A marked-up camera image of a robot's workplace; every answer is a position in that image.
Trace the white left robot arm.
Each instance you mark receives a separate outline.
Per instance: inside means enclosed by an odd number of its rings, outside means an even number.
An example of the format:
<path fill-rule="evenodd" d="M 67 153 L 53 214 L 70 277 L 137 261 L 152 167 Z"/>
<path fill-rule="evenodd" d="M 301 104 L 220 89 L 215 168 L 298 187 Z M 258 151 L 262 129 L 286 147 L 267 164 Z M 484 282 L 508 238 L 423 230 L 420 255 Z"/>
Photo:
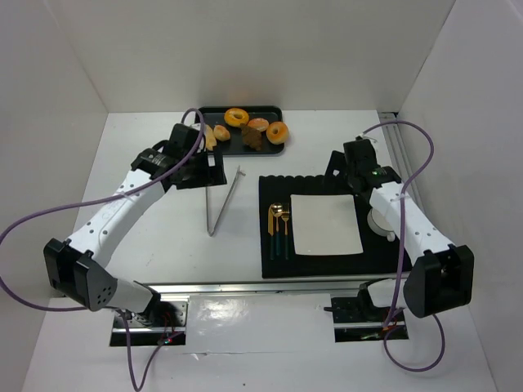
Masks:
<path fill-rule="evenodd" d="M 159 293 L 115 278 L 106 267 L 129 230 L 171 188 L 224 185 L 222 153 L 203 133 L 176 124 L 168 140 L 140 152 L 114 196 L 66 240 L 51 239 L 43 254 L 51 286 L 91 311 L 105 307 L 145 317 L 161 306 Z"/>

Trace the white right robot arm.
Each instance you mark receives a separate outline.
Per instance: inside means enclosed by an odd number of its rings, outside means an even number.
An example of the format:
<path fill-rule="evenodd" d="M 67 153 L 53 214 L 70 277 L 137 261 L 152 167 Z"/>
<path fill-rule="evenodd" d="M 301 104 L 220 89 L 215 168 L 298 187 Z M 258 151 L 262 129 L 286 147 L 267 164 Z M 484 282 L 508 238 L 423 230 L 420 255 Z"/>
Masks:
<path fill-rule="evenodd" d="M 418 318 L 470 303 L 474 255 L 456 246 L 424 215 L 392 167 L 378 164 L 370 140 L 346 142 L 332 152 L 324 183 L 348 191 L 378 212 L 410 259 L 407 278 L 367 282 L 360 290 L 376 308 L 404 308 Z"/>

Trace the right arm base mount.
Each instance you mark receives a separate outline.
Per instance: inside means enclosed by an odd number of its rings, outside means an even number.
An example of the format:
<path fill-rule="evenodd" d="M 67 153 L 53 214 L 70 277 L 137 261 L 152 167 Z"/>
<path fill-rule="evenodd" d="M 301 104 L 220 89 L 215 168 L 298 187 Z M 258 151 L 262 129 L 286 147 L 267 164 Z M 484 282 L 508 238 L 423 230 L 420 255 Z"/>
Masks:
<path fill-rule="evenodd" d="M 409 333 L 403 314 L 395 316 L 387 327 L 383 326 L 389 308 L 376 307 L 367 287 L 362 284 L 356 296 L 331 298 L 324 311 L 332 315 L 336 343 L 382 341 L 388 332 L 392 340 L 408 340 Z"/>

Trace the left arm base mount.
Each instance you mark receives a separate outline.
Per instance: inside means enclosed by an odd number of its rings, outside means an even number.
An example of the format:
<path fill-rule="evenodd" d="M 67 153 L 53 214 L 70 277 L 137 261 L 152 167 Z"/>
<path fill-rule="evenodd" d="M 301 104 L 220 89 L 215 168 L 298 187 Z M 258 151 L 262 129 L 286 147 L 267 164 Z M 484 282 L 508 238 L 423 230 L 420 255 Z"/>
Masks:
<path fill-rule="evenodd" d="M 162 296 L 169 306 L 162 308 L 153 318 L 145 318 L 129 310 L 123 316 L 115 314 L 110 334 L 111 347 L 124 347 L 127 344 L 127 323 L 131 346 L 154 347 L 162 342 L 165 346 L 186 344 L 186 320 L 189 297 L 184 295 Z"/>

